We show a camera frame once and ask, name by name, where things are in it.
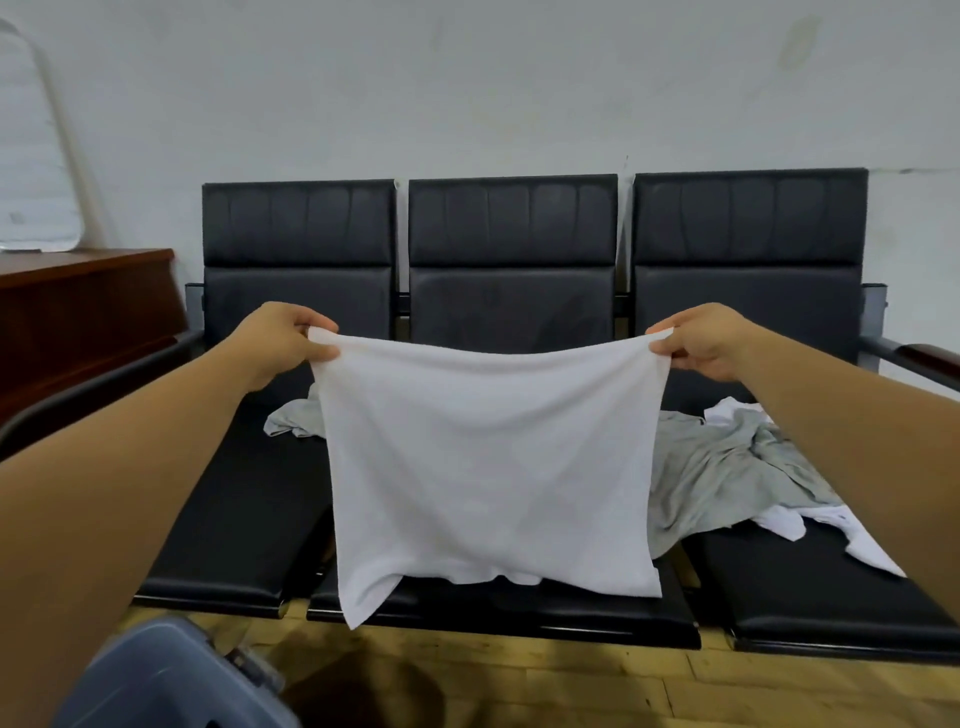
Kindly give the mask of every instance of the black cushion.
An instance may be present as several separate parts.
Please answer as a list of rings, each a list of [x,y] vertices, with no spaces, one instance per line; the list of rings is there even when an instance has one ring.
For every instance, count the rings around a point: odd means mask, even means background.
[[[865,169],[636,175],[638,265],[860,265]]]
[[[244,317],[267,301],[298,303],[320,311],[341,333],[390,338],[394,269],[357,268],[207,268],[204,272],[204,336],[207,345],[222,341]],[[278,376],[254,398],[274,409],[305,397],[313,381],[305,364]]]
[[[853,362],[860,326],[860,269],[636,266],[636,330],[701,303],[725,303],[762,326]],[[673,372],[663,409],[703,415],[724,397],[754,401],[740,384]]]
[[[344,334],[389,338],[394,199],[389,181],[206,185],[207,345],[267,301],[314,308]],[[141,601],[275,617],[316,572],[329,535],[325,442],[263,432],[270,412],[304,397],[312,381],[303,365],[245,399],[180,512]]]
[[[599,595],[550,580],[524,587],[502,576],[467,585],[404,577],[367,624],[698,649],[676,573],[662,560],[655,564],[662,599]],[[335,567],[314,592],[307,618],[343,620]]]
[[[372,182],[204,185],[204,264],[394,264],[396,189]]]
[[[412,268],[410,337],[472,352],[536,353],[613,339],[613,267]]]
[[[410,182],[412,266],[613,265],[616,175]]]
[[[262,404],[241,404],[157,556],[141,601],[276,615],[298,556],[329,535],[316,529],[331,491],[326,442],[268,437],[269,413]]]
[[[684,541],[738,638],[960,654],[960,627],[916,584],[845,553],[838,529],[805,522],[796,542],[751,522]]]

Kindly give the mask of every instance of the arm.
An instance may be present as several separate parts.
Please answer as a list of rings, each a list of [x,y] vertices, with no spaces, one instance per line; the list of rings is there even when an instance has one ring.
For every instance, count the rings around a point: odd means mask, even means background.
[[[222,344],[0,463],[0,724],[47,725],[136,592],[237,405],[336,350],[267,303]]]
[[[718,303],[651,350],[740,380],[903,569],[960,620],[960,403],[859,369]]]

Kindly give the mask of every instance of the finger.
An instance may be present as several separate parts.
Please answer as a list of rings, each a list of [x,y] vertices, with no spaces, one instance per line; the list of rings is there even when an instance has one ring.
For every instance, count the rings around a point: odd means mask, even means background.
[[[294,305],[292,303],[290,307],[294,315],[295,326],[320,327],[325,328],[327,331],[333,331],[334,333],[340,329],[335,322],[326,318],[322,313],[317,313],[312,308],[307,308],[305,305]]]
[[[307,342],[306,358],[307,361],[324,362],[331,361],[340,356],[340,350],[330,344],[316,344],[312,341]]]
[[[683,348],[683,336],[678,330],[675,330],[665,339],[650,342],[650,351],[661,356],[672,356],[674,353],[682,351]]]
[[[699,316],[700,313],[703,311],[703,308],[704,308],[703,305],[697,305],[697,306],[694,306],[693,308],[688,308],[686,310],[675,313],[673,316],[665,318],[662,321],[659,321],[653,324],[651,327],[648,327],[647,330],[644,331],[644,333],[657,333],[658,331],[664,331],[664,330],[667,330],[668,328],[678,327],[682,324],[685,324],[690,319],[694,319],[697,316]]]
[[[670,359],[670,369],[696,369],[697,362],[690,356],[674,356]]]

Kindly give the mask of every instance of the wooden floor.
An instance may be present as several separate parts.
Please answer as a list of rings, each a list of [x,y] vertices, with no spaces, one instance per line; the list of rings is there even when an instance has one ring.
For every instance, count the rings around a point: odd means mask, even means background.
[[[131,609],[120,629],[161,614]],[[323,728],[960,726],[960,668],[699,652],[189,615],[221,651],[251,646]]]

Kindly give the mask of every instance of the white towel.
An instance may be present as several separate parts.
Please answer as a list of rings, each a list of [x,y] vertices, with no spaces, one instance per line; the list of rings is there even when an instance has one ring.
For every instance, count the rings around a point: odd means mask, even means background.
[[[311,328],[341,351],[314,375],[347,624],[404,575],[661,596],[645,524],[670,360],[648,347],[668,334],[504,355]]]
[[[889,571],[896,576],[906,576],[897,562],[887,555],[860,519],[847,505],[822,505],[814,508],[784,508],[775,505],[754,519],[754,522],[790,541],[797,541],[806,534],[804,518],[839,528],[847,537],[847,553],[876,569]]]

